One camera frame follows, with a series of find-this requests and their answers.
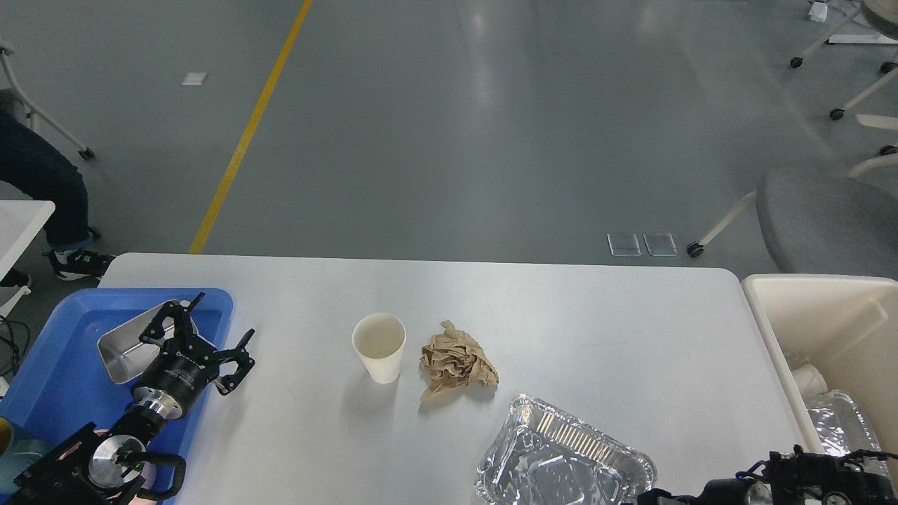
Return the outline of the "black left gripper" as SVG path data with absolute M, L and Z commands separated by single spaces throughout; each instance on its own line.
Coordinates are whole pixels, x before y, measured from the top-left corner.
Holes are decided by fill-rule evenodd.
M 221 396 L 234 392 L 255 365 L 247 346 L 256 329 L 247 330 L 233 349 L 218 349 L 200 335 L 192 312 L 205 295 L 163 302 L 140 326 L 138 341 L 157 348 L 158 356 L 131 388 L 133 403 L 166 421 L 188 415 L 209 384 Z M 221 367 L 231 364 L 233 372 L 223 375 Z

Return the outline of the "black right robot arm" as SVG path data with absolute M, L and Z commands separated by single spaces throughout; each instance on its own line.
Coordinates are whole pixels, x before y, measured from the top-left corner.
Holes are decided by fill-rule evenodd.
M 894 504 L 887 476 L 866 472 L 866 460 L 895 459 L 892 452 L 856 450 L 844 456 L 770 452 L 765 461 L 734 478 L 709 480 L 698 496 L 674 495 L 660 488 L 642 492 L 638 504 Z

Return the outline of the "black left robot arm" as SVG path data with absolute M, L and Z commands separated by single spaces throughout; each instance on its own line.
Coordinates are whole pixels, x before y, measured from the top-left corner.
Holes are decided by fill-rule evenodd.
M 167 501 L 182 489 L 187 463 L 152 450 L 166 425 L 186 417 L 206 387 L 234 392 L 253 369 L 249 329 L 219 349 L 192 318 L 204 293 L 170 299 L 106 332 L 98 342 L 115 384 L 130 384 L 130 403 L 100 433 L 86 423 L 13 477 L 10 504 L 128 504 Z

